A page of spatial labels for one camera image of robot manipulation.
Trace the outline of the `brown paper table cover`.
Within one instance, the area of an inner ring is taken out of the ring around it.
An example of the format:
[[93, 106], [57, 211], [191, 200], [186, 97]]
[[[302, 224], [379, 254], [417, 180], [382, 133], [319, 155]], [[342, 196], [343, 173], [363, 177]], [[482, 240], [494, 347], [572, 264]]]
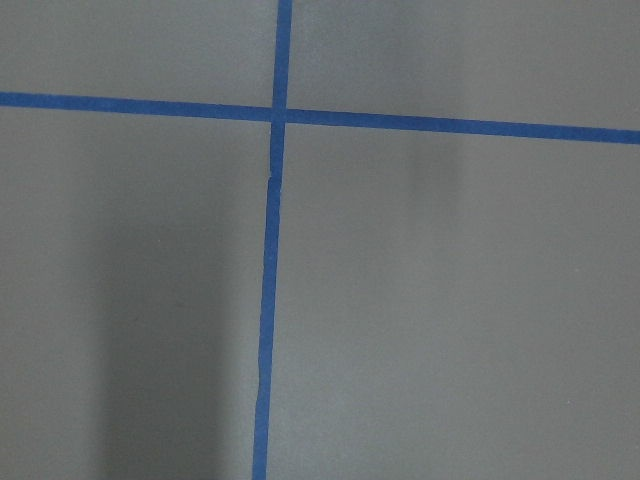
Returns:
[[635, 479], [635, 1], [5, 1], [5, 479]]

